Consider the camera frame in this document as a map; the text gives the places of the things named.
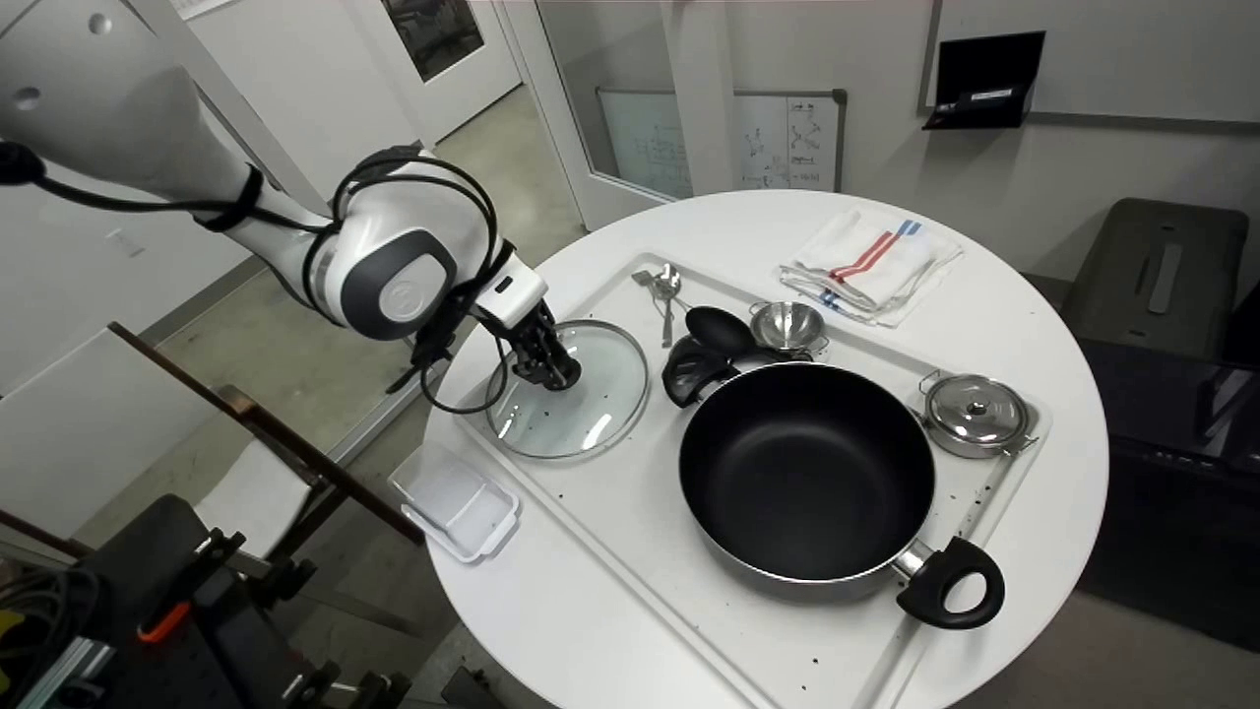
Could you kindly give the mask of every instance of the white plastic container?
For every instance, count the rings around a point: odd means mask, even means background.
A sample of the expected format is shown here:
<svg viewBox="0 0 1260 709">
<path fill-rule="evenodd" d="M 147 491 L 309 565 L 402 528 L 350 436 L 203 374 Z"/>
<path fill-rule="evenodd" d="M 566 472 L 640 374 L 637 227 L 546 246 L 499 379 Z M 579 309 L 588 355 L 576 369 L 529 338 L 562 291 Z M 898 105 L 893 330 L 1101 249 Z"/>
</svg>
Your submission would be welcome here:
<svg viewBox="0 0 1260 709">
<path fill-rule="evenodd" d="M 491 557 L 517 528 L 520 500 L 437 443 L 427 442 L 389 476 L 403 516 L 452 557 Z"/>
</svg>

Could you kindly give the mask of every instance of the black frying pan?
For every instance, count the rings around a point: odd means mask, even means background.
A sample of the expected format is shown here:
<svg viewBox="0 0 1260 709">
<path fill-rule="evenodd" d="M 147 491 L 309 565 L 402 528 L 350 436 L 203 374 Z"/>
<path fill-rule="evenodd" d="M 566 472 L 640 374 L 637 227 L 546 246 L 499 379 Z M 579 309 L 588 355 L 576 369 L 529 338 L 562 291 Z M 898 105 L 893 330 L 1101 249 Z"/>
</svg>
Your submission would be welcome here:
<svg viewBox="0 0 1260 709">
<path fill-rule="evenodd" d="M 916 539 L 936 485 L 930 445 L 897 398 L 859 375 L 791 363 L 735 378 L 688 424 L 679 472 L 711 549 L 761 587 L 856 598 L 900 574 L 898 604 L 941 628 L 979 627 L 1002 607 L 1002 573 L 983 550 Z M 948 611 L 971 573 L 984 598 Z"/>
</svg>

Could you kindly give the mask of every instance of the small strainer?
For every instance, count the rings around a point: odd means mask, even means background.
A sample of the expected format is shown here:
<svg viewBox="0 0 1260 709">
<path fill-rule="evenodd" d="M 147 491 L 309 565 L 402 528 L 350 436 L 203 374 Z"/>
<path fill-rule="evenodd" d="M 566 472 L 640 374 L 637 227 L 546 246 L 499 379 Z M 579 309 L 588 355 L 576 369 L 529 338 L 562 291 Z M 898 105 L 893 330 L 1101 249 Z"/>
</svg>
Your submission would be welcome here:
<svg viewBox="0 0 1260 709">
<path fill-rule="evenodd" d="M 803 351 L 818 346 L 823 334 L 823 315 L 805 302 L 782 300 L 755 302 L 752 336 L 757 343 L 780 351 Z"/>
</svg>

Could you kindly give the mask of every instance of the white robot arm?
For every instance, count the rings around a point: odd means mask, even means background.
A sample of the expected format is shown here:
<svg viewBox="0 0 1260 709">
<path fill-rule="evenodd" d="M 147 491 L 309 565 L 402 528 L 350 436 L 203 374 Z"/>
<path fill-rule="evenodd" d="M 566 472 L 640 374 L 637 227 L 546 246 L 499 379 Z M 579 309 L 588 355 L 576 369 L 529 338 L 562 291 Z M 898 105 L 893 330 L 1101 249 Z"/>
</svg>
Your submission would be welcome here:
<svg viewBox="0 0 1260 709">
<path fill-rule="evenodd" d="M 567 389 L 581 374 L 556 337 L 546 283 L 496 233 L 494 207 L 470 175 L 392 149 L 348 175 L 333 219 L 311 213 L 219 142 L 188 73 L 117 0 L 0 9 L 0 137 L 11 141 L 0 144 L 0 184 L 155 210 L 58 183 L 43 156 L 188 208 L 334 322 L 375 339 L 416 334 L 418 368 L 442 356 L 471 314 L 512 344 L 527 382 Z"/>
</svg>

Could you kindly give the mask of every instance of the round white table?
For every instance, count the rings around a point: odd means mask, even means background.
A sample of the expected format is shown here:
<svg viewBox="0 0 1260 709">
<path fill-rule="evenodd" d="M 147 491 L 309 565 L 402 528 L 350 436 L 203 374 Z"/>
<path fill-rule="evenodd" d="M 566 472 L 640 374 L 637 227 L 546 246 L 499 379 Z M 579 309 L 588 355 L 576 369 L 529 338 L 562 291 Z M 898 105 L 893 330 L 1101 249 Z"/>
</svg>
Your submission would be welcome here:
<svg viewBox="0 0 1260 709">
<path fill-rule="evenodd" d="M 935 637 L 897 704 L 949 706 L 1041 633 L 1076 584 L 1102 519 L 1108 487 L 1102 407 L 1081 350 L 1053 307 L 1011 266 L 944 224 L 820 191 L 731 191 L 658 207 L 591 233 L 538 271 L 561 317 L 616 268 L 654 247 L 687 262 L 708 263 L 713 273 L 764 282 L 764 292 L 782 290 L 789 297 L 774 266 L 835 213 L 863 204 L 951 234 L 964 244 L 965 256 L 896 329 L 866 327 L 834 312 L 827 312 L 828 320 L 966 364 L 1034 397 L 1053 413 L 1050 437 L 985 545 L 1007 582 L 1002 613 L 974 631 L 925 628 Z M 493 341 L 478 327 L 446 374 L 440 399 L 459 402 L 495 365 Z M 456 455 L 476 446 L 456 426 L 435 412 L 426 441 Z M 747 706 L 547 515 L 523 510 L 517 534 L 496 557 L 478 565 L 460 564 L 436 545 L 430 550 L 451 603 L 478 641 L 557 706 Z"/>
</svg>

